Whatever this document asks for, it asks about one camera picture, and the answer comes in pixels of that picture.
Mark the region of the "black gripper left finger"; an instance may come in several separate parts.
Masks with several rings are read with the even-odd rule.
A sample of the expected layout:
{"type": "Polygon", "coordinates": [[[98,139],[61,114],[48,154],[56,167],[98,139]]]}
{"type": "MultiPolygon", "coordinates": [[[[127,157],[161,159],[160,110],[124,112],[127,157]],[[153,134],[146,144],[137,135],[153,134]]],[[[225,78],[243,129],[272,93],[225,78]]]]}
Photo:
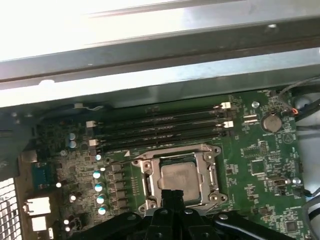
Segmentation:
{"type": "Polygon", "coordinates": [[[163,190],[161,207],[141,217],[125,212],[83,232],[85,240],[171,240],[174,225],[174,192],[163,190]]]}

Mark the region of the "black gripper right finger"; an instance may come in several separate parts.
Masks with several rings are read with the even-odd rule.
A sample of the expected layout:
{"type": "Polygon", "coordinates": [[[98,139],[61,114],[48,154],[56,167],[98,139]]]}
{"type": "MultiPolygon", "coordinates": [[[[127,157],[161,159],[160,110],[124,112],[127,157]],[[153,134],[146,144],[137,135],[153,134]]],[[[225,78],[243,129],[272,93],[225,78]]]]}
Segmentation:
{"type": "Polygon", "coordinates": [[[278,233],[249,221],[235,211],[220,212],[207,218],[185,207],[183,191],[174,190],[174,210],[180,221],[183,240],[276,240],[278,233]]]}

